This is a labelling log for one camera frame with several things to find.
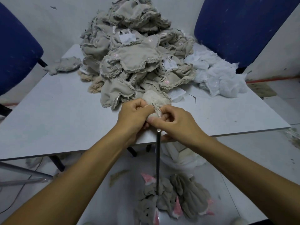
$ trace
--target cable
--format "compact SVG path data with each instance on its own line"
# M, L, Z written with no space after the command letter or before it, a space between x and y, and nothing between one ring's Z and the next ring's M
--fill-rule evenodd
M37 168L35 169L35 171L36 171L36 170L40 167L40 165L42 164L43 158L44 158L44 157L42 157L42 159L41 159L39 165L37 166ZM21 189L19 190L19 192L18 192L16 198L13 200L12 204L11 204L8 208L6 208L4 211L0 212L0 214L6 212L8 209L10 209L10 208L13 206L13 204L16 202L18 196L20 195L20 193L21 193L21 191L22 191L22 189L24 188L25 185L26 185L26 183L21 187Z

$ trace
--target right hand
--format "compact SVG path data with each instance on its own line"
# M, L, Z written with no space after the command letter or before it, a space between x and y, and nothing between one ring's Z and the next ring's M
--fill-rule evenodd
M162 112L161 118L150 117L147 122L167 133L161 137L161 141L178 141L192 149L208 138L193 116L184 109L165 105L160 108L160 111Z

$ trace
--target white table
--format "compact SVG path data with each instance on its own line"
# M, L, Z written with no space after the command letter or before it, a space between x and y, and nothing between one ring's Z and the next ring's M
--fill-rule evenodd
M83 59L79 45L63 57L71 56ZM118 110L103 108L101 94L87 92L90 84L76 72L45 75L0 125L0 161L86 150L102 138L115 125ZM193 85L182 88L188 94L173 105L189 111L210 136L290 127L251 90L238 98L210 98ZM155 141L149 130L137 144Z

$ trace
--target left hand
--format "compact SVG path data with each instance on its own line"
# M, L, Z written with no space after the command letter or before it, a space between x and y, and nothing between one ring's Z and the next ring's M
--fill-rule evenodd
M114 128L124 129L126 131L126 136L128 138L126 146L134 143L137 133L142 128L146 129L149 127L149 124L145 121L150 114L154 113L154 111L154 107L152 105L147 105L141 98L122 104L118 121Z

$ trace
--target floor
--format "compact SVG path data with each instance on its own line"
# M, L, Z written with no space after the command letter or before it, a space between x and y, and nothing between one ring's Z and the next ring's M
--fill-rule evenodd
M278 95L265 98L264 101L300 132L299 79L273 81L268 84ZM300 150L289 142L283 130L223 136L218 137L218 140L275 173L300 184ZM92 198L78 225L87 221L95 224L133 224L132 208L134 207L135 194L132 189L139 188L143 182L140 172L148 174L155 172L154 151L146 153L144 148L136 148L136 150L140 150L138 159L132 158L127 151L124 151ZM63 162L70 166L80 155L80 153L70 155ZM10 163L27 167L24 159L10 161ZM123 169L128 169L130 172L123 175L110 188L110 175ZM43 158L37 170L51 175L58 173L56 167L47 157ZM161 165L163 176L173 172L166 165ZM238 216L243 217L249 223L266 219L266 216L211 164L206 163L197 167L192 174L198 182L210 191L214 200L211 210L215 215L203 216L197 224L229 225ZM28 178L28 175L0 170L0 181ZM21 186L0 188L0 223L47 184L25 185L14 204L3 213L1 212L13 203ZM160 224L186 223L187 221L183 217L175 221L170 220L167 214L160 213Z

